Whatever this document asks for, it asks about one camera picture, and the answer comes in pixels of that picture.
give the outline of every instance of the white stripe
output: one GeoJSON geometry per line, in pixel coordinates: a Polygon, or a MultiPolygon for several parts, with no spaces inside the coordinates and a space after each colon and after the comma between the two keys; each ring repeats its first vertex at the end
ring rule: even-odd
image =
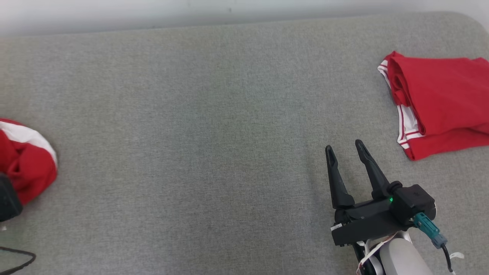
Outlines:
{"type": "Polygon", "coordinates": [[[398,137],[398,143],[401,144],[403,142],[406,142],[407,139],[402,138],[402,109],[400,108],[399,105],[397,105],[398,107],[398,114],[399,114],[399,137],[398,137]]]}
{"type": "Polygon", "coordinates": [[[56,152],[53,147],[47,142],[47,140],[39,134],[38,131],[32,130],[25,126],[12,124],[4,121],[0,121],[0,130],[3,130],[11,141],[30,143],[34,146],[45,149],[53,158],[54,164],[58,166],[58,159],[56,158],[56,152]]]}
{"type": "Polygon", "coordinates": [[[413,139],[413,138],[422,138],[424,137],[421,133],[415,133],[415,134],[410,134],[406,136],[407,140],[413,139]]]}
{"type": "Polygon", "coordinates": [[[390,89],[391,83],[389,82],[389,78],[387,77],[387,70],[382,66],[378,66],[377,70],[384,76],[385,82],[387,82],[387,85],[389,86],[389,89],[390,89]]]}
{"type": "MultiPolygon", "coordinates": [[[[387,68],[384,66],[387,66],[388,62],[387,60],[382,61],[381,66],[377,67],[377,70],[384,76],[385,82],[387,82],[387,85],[389,88],[391,88],[391,84],[389,82],[389,78],[387,76],[388,71],[387,68]]],[[[407,149],[409,148],[409,144],[405,143],[410,139],[413,138],[421,138],[424,137],[421,133],[415,133],[415,134],[410,134],[413,132],[419,131],[418,127],[418,120],[414,116],[413,109],[408,106],[404,105],[398,105],[398,115],[399,115],[399,136],[398,136],[398,143],[404,148],[407,149]]]]}

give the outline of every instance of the black object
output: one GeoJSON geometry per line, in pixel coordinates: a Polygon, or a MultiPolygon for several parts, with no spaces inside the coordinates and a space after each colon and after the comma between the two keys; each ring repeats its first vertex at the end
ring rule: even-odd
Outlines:
{"type": "Polygon", "coordinates": [[[452,261],[450,260],[450,253],[448,253],[448,249],[446,249],[445,244],[442,244],[442,249],[443,249],[443,253],[445,254],[446,266],[448,267],[448,271],[453,273],[452,261]]]}
{"type": "Polygon", "coordinates": [[[355,244],[358,241],[381,238],[413,227],[413,223],[409,219],[416,213],[412,214],[407,219],[407,222],[401,222],[404,221],[404,213],[408,212],[408,207],[411,211],[420,210],[425,212],[432,220],[435,218],[434,200],[419,185],[414,188],[406,188],[402,187],[402,184],[399,186],[397,184],[399,182],[389,184],[363,142],[357,139],[355,145],[360,160],[365,164],[373,189],[372,200],[357,204],[346,191],[345,184],[338,171],[338,163],[332,147],[329,145],[326,147],[331,200],[333,208],[336,209],[334,221],[335,225],[342,224],[341,227],[332,231],[335,245],[355,244]],[[389,195],[388,187],[395,194],[394,197],[389,195]],[[416,196],[414,192],[422,194],[419,200],[413,198],[413,196],[416,196]],[[398,205],[395,209],[391,209],[391,199],[392,202],[398,201],[395,204],[398,205]]]}
{"type": "Polygon", "coordinates": [[[22,204],[7,175],[0,173],[0,222],[18,216],[22,204]]]}
{"type": "Polygon", "coordinates": [[[429,217],[430,211],[435,209],[435,199],[418,184],[403,188],[400,182],[395,181],[388,185],[387,190],[392,195],[391,213],[403,225],[411,224],[413,217],[421,212],[429,217]]]}
{"type": "Polygon", "coordinates": [[[10,275],[10,274],[13,274],[13,273],[15,273],[15,272],[23,269],[24,267],[30,265],[36,259],[36,255],[34,253],[32,253],[32,252],[27,252],[27,251],[22,251],[22,250],[7,248],[7,247],[0,247],[0,250],[31,256],[30,260],[28,260],[27,262],[25,262],[25,263],[23,263],[23,264],[21,264],[21,265],[19,265],[17,267],[11,268],[9,270],[2,271],[2,272],[0,272],[0,275],[10,275]]]}

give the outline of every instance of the white cable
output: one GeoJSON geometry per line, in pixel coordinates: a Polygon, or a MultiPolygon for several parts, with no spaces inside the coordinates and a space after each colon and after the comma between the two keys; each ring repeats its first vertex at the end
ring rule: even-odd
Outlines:
{"type": "Polygon", "coordinates": [[[450,259],[453,259],[453,258],[465,259],[465,255],[463,255],[460,252],[454,252],[454,253],[450,254],[450,259]]]}
{"type": "Polygon", "coordinates": [[[380,247],[382,247],[385,243],[389,242],[390,240],[392,240],[394,238],[394,236],[396,236],[397,232],[394,233],[394,235],[392,236],[389,236],[387,239],[385,239],[384,241],[378,243],[374,249],[372,249],[367,255],[365,255],[365,257],[363,259],[360,260],[360,262],[358,263],[358,268],[356,269],[356,275],[361,275],[361,272],[360,272],[360,268],[363,266],[363,264],[370,258],[372,257],[379,249],[380,247]]]}

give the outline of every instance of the gray fabric surface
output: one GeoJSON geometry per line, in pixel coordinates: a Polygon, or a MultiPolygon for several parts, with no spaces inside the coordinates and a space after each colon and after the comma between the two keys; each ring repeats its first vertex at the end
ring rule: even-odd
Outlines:
{"type": "Polygon", "coordinates": [[[486,274],[489,148],[408,160],[377,71],[392,50],[489,58],[489,36],[427,13],[3,39],[0,116],[51,141],[59,176],[0,246],[38,254],[21,275],[353,274],[331,237],[324,147],[364,201],[360,138],[388,179],[436,199],[466,255],[457,274],[486,274]]]}

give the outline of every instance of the teal connector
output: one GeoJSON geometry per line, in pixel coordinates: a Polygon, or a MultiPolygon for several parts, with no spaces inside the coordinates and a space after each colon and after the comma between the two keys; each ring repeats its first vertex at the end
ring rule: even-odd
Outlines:
{"type": "Polygon", "coordinates": [[[437,249],[448,242],[445,236],[440,234],[438,227],[424,213],[418,213],[414,216],[414,226],[423,231],[437,249]]]}

